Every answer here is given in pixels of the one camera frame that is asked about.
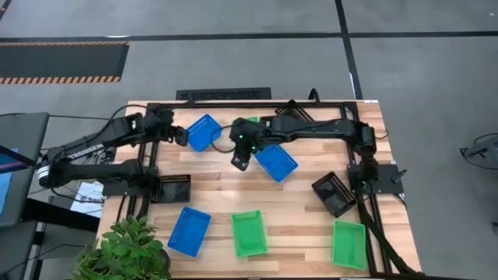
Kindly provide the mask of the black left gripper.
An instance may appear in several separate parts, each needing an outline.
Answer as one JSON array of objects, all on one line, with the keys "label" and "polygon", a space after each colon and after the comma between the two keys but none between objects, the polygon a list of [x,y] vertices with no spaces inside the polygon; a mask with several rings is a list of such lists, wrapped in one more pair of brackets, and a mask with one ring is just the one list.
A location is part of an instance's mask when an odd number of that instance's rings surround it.
[{"label": "black left gripper", "polygon": [[188,145],[188,130],[174,126],[174,112],[159,108],[146,114],[146,142],[176,142],[180,146]]}]

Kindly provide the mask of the black plastic basket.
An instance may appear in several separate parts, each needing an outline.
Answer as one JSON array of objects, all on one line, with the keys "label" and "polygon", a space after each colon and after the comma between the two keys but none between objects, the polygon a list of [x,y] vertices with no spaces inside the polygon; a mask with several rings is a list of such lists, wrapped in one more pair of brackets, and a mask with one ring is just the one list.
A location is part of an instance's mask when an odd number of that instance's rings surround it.
[{"label": "black plastic basket", "polygon": [[352,192],[333,171],[312,183],[312,188],[324,207],[336,218],[346,213],[357,203]]},{"label": "black plastic basket", "polygon": [[153,204],[186,203],[191,197],[191,175],[161,176],[150,196]]},{"label": "black plastic basket", "polygon": [[275,113],[281,116],[294,117],[300,121],[314,121],[295,100],[289,100],[285,105],[276,109]]}]

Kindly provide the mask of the grey stand base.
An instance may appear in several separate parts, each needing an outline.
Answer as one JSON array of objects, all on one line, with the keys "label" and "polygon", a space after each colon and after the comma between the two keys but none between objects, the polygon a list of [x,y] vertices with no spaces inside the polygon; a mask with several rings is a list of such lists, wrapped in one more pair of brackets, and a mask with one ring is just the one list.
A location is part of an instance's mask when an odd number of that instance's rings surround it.
[{"label": "grey stand base", "polygon": [[498,171],[498,132],[478,136],[470,148],[461,148],[460,154],[472,166]]}]

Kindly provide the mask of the black hazard-striped floor mat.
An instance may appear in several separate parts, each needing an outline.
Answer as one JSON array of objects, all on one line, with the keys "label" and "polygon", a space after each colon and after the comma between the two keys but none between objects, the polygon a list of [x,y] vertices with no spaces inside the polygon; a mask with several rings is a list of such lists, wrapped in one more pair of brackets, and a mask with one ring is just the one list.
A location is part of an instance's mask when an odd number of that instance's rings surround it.
[{"label": "black hazard-striped floor mat", "polygon": [[121,80],[127,41],[0,43],[0,85]]}]

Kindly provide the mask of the blue plastic basket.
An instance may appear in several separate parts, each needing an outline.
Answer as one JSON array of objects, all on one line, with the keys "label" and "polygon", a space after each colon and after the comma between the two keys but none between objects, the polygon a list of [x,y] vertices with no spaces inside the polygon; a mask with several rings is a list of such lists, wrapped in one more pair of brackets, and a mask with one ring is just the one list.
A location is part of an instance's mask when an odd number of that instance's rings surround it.
[{"label": "blue plastic basket", "polygon": [[187,129],[188,144],[196,152],[202,152],[221,135],[222,129],[210,114],[205,114]]},{"label": "blue plastic basket", "polygon": [[297,167],[298,163],[280,145],[265,146],[255,154],[256,160],[276,181],[285,180]]},{"label": "blue plastic basket", "polygon": [[210,214],[184,206],[167,246],[190,257],[197,257],[210,221]]}]

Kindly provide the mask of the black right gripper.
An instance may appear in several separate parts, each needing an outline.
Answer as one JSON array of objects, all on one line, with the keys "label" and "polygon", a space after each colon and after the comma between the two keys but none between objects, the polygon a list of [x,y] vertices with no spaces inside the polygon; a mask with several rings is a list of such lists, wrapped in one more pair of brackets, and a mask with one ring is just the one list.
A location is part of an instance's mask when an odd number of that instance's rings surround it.
[{"label": "black right gripper", "polygon": [[271,144],[266,136],[270,133],[271,118],[259,118],[251,121],[247,118],[237,118],[232,123],[229,138],[235,144],[231,164],[236,168],[246,170],[251,158],[250,152],[257,152]]}]

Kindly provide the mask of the black perforated panel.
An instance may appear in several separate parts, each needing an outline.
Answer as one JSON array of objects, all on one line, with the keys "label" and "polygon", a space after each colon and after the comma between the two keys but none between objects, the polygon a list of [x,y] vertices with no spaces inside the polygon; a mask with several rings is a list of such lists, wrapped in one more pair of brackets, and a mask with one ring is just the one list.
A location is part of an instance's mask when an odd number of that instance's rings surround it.
[{"label": "black perforated panel", "polygon": [[271,100],[270,87],[231,89],[182,89],[176,91],[176,100]]}]

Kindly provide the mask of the white paper sheet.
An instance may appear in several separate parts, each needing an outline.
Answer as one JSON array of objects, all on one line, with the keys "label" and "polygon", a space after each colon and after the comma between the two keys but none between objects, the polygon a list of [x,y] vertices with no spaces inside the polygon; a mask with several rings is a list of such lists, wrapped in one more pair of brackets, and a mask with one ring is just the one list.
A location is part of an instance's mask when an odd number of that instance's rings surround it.
[{"label": "white paper sheet", "polygon": [[103,211],[103,185],[99,182],[82,182],[70,210],[100,218]]}]

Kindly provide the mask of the green leafy potted plant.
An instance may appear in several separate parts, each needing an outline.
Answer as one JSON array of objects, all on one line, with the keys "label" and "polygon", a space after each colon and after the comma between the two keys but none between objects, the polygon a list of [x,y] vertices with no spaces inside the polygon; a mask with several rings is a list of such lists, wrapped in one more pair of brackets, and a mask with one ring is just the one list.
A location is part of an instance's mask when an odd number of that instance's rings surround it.
[{"label": "green leafy potted plant", "polygon": [[128,216],[84,247],[72,280],[171,280],[170,259],[148,218]]}]

